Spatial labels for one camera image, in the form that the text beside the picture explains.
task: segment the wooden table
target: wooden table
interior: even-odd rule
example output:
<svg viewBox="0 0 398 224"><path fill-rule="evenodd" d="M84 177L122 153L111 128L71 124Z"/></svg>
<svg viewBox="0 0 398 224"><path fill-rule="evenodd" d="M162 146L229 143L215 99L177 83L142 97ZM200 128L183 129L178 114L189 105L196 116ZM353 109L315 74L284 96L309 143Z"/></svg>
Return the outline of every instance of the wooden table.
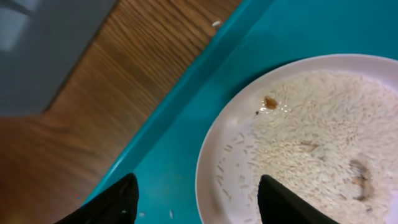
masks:
<svg viewBox="0 0 398 224"><path fill-rule="evenodd" d="M51 107L0 119L0 223L76 210L241 0L121 0Z"/></svg>

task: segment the rice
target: rice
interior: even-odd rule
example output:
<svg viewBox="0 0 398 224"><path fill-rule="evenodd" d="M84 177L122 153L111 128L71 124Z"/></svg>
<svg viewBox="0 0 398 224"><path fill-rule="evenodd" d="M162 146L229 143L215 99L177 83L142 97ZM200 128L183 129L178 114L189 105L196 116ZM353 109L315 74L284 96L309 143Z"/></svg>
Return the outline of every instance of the rice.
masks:
<svg viewBox="0 0 398 224"><path fill-rule="evenodd" d="M271 83L254 117L254 177L269 174L339 223L384 223L398 189L398 96L358 73L312 71ZM358 171L369 170L373 194L358 200Z"/></svg>

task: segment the brown wooden floor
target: brown wooden floor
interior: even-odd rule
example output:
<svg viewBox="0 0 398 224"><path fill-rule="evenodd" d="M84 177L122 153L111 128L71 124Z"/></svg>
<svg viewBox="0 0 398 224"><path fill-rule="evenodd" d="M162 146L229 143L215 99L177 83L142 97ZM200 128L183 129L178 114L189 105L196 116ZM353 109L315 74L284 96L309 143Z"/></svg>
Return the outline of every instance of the brown wooden floor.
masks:
<svg viewBox="0 0 398 224"><path fill-rule="evenodd" d="M50 109L0 119L0 223L76 210L241 0L121 0Z"/></svg>

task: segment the white rice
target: white rice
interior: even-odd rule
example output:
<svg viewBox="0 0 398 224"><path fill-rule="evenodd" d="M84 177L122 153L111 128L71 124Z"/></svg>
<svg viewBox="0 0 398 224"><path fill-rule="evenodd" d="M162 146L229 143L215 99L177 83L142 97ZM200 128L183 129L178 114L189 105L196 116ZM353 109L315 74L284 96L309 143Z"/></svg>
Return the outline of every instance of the white rice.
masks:
<svg viewBox="0 0 398 224"><path fill-rule="evenodd" d="M339 223L384 223L398 190L397 93L357 73L314 71L271 83L262 96L279 105L254 118L255 178L271 175ZM355 199L352 159L370 170L368 200Z"/></svg>

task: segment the wooden surface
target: wooden surface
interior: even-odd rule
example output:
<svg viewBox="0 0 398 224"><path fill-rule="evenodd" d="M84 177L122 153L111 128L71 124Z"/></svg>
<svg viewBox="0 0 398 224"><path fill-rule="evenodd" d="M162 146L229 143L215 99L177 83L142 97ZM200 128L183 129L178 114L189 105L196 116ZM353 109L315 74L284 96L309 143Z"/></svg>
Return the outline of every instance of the wooden surface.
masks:
<svg viewBox="0 0 398 224"><path fill-rule="evenodd" d="M0 119L0 223L76 210L240 0L121 0L48 111Z"/></svg>

